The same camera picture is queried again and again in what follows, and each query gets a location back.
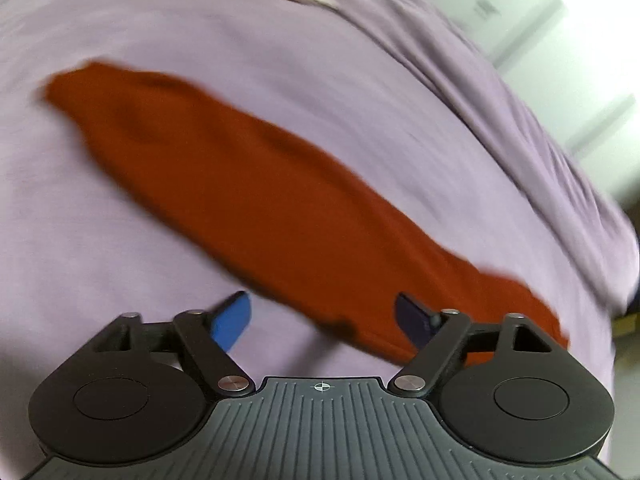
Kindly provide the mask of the rolled purple duvet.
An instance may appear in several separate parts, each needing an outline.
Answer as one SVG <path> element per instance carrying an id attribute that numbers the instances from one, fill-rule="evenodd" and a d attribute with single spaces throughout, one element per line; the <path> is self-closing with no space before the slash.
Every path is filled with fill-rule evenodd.
<path id="1" fill-rule="evenodd" d="M 483 144 L 548 224 L 594 296 L 614 312 L 639 284 L 628 217 L 548 135 L 461 29 L 427 0 L 336 0 Z"/>

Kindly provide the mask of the red knit button cardigan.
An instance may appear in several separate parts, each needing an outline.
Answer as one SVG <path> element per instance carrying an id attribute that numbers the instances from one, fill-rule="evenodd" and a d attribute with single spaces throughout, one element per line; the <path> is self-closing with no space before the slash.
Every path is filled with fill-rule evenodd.
<path id="1" fill-rule="evenodd" d="M 395 321 L 402 292 L 480 323 L 520 312 L 568 343 L 525 285 L 448 252 L 314 144 L 190 82 L 91 62 L 53 75 L 43 95 L 140 206 L 362 351 L 412 358 Z"/>

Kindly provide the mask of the white wardrobe doors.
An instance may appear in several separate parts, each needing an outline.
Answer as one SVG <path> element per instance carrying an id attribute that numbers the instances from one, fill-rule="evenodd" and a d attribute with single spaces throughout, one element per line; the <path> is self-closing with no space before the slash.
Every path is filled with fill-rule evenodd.
<path id="1" fill-rule="evenodd" d="M 428 0 L 620 203 L 639 195 L 639 0 Z"/>

